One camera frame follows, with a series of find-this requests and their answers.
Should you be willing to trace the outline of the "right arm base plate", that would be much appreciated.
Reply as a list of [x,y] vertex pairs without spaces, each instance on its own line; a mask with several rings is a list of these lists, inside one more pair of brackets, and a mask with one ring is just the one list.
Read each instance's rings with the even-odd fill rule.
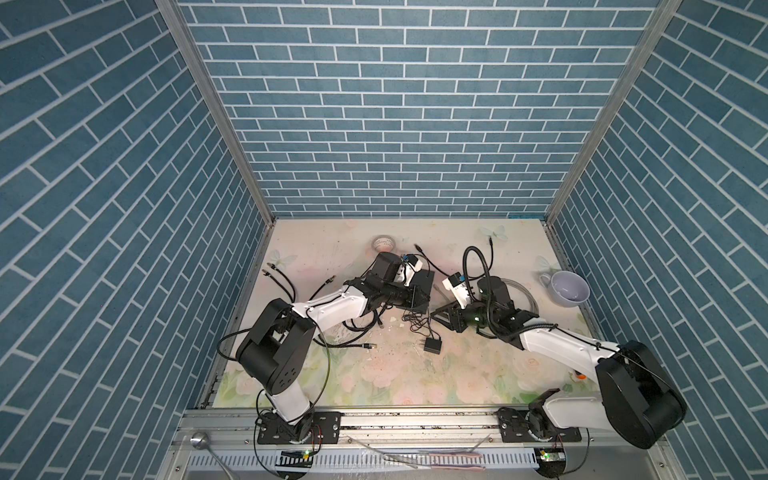
[[504,443],[578,443],[582,440],[578,428],[558,428],[539,410],[501,407],[495,415]]

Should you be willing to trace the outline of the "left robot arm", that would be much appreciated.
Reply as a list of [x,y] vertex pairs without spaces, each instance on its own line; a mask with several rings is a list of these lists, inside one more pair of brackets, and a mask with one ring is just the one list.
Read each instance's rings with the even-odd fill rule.
[[300,422],[312,409],[297,378],[313,340],[336,325],[391,306],[424,313],[435,273],[413,254],[379,253],[363,275],[306,302],[274,299],[238,346],[235,361],[264,388],[282,420]]

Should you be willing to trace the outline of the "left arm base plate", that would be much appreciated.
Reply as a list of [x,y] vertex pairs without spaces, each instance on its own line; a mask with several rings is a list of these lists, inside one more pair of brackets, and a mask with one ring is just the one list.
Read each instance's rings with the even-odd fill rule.
[[259,445],[307,444],[315,435],[315,442],[337,444],[341,419],[339,411],[314,411],[291,424],[275,412],[263,412],[256,442]]

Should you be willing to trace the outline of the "black network switch box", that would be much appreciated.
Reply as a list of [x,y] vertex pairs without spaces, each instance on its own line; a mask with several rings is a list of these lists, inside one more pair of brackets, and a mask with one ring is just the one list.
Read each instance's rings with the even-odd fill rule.
[[404,273],[398,273],[395,277],[396,294],[391,304],[406,311],[426,313],[430,304],[431,289],[434,282],[433,271],[420,270],[405,285]]

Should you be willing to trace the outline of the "black power adapter with cord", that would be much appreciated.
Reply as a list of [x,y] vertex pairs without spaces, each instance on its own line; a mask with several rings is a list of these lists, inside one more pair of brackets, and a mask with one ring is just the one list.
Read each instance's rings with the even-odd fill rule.
[[402,315],[402,322],[406,324],[411,333],[420,335],[423,338],[423,349],[435,355],[442,351],[442,338],[432,326],[430,311],[416,312],[405,311]]

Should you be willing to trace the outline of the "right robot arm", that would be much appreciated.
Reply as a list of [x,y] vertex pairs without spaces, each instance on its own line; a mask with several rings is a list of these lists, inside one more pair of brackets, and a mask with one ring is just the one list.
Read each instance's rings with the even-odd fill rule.
[[484,337],[548,357],[596,383],[595,392],[551,388],[529,403],[525,422],[537,440],[570,429],[598,429],[648,449],[683,422],[688,405],[646,345],[601,342],[548,322],[516,307],[497,276],[481,279],[476,292],[459,273],[442,286],[454,299],[432,316],[449,329],[461,332],[474,322]]

